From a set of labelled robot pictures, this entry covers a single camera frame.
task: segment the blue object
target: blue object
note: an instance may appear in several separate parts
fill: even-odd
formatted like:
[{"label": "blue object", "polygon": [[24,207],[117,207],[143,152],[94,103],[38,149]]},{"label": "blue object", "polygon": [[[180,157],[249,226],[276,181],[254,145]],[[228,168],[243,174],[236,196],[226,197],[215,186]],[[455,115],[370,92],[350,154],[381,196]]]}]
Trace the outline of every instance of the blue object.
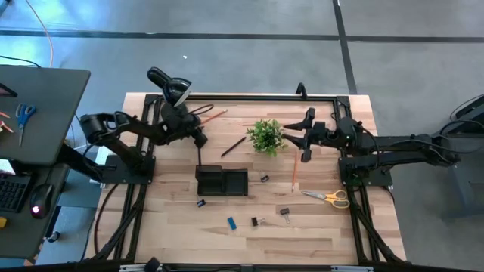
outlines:
[{"label": "blue object", "polygon": [[36,113],[36,106],[29,105],[25,103],[21,103],[17,107],[17,111],[15,112],[15,116],[17,117],[17,124],[20,127],[25,126],[27,124],[27,121],[29,121],[29,118]]},{"label": "blue object", "polygon": [[15,111],[15,116],[17,117],[18,130],[20,131],[20,136],[18,140],[18,146],[22,146],[23,139],[23,129],[29,118],[36,113],[36,106],[29,105],[25,103],[18,104],[17,111]]},{"label": "blue object", "polygon": [[237,225],[235,224],[235,221],[232,217],[227,218],[227,221],[230,224],[230,228],[232,230],[235,230],[237,228]]}]

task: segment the keyboard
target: keyboard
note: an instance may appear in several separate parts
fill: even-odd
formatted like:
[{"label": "keyboard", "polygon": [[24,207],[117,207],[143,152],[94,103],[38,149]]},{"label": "keyboard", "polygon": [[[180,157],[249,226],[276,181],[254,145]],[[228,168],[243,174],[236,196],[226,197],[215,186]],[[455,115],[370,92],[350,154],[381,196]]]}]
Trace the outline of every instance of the keyboard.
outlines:
[{"label": "keyboard", "polygon": [[30,176],[0,177],[0,212],[20,212],[33,185]]}]

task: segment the wooden table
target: wooden table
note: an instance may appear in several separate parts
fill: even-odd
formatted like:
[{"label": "wooden table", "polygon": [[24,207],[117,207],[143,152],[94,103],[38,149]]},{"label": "wooden table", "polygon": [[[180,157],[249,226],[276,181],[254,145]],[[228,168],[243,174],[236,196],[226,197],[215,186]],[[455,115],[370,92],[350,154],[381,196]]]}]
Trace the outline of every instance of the wooden table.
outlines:
[{"label": "wooden table", "polygon": [[[126,94],[123,110],[141,115],[144,93]],[[349,96],[353,118],[376,134],[370,99],[366,95]],[[300,122],[309,107],[316,109],[315,120],[324,121],[330,129],[332,106],[325,102],[277,101],[186,101],[189,109],[215,104],[202,114],[202,120],[228,109],[224,115],[205,125],[209,138],[202,149],[204,165],[223,168],[247,168],[249,196],[204,197],[206,205],[198,208],[197,148],[192,138],[156,147],[154,182],[148,187],[141,223],[137,262],[156,257],[162,263],[208,264],[357,264],[355,242],[348,209],[335,209],[327,202],[304,196],[300,190],[333,193],[341,189],[335,149],[312,147],[312,161],[300,163],[296,189],[291,182],[296,148],[291,143],[277,157],[254,152],[250,142],[243,142],[223,159],[220,155],[244,136],[247,128],[260,119],[276,119],[281,124]],[[298,131],[288,133],[298,135]],[[125,133],[122,140],[135,145],[136,136]],[[259,172],[270,177],[260,182]],[[103,190],[101,205],[108,190]],[[126,186],[120,185],[108,200],[99,224],[99,243],[103,246],[119,225]],[[400,237],[395,207],[388,192],[369,187],[368,197],[374,226],[400,258],[405,252]],[[290,209],[290,224],[279,210]],[[237,224],[231,230],[227,218]],[[251,218],[265,218],[265,223],[252,227]],[[365,252],[369,254],[368,236],[362,231]],[[123,255],[129,247],[126,236]],[[90,236],[86,258],[94,254]]]}]

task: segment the computer mouse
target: computer mouse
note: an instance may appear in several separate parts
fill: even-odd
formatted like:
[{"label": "computer mouse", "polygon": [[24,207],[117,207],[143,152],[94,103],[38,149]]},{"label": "computer mouse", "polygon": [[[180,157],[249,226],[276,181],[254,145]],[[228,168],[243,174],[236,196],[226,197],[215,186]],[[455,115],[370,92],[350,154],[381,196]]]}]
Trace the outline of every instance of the computer mouse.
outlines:
[{"label": "computer mouse", "polygon": [[33,188],[30,196],[30,214],[37,219],[44,218],[51,210],[52,193],[54,185],[40,184]]}]

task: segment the scissors with yellow handle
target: scissors with yellow handle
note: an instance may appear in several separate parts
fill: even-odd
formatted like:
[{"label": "scissors with yellow handle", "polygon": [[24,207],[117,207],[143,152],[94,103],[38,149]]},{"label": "scissors with yellow handle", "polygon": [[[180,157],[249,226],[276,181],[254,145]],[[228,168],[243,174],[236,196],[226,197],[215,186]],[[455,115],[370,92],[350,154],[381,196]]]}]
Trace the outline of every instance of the scissors with yellow handle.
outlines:
[{"label": "scissors with yellow handle", "polygon": [[331,203],[331,205],[333,205],[333,207],[338,209],[345,209],[349,207],[348,195],[344,190],[338,190],[335,193],[314,193],[309,191],[302,191],[301,193],[317,199],[328,201]]}]

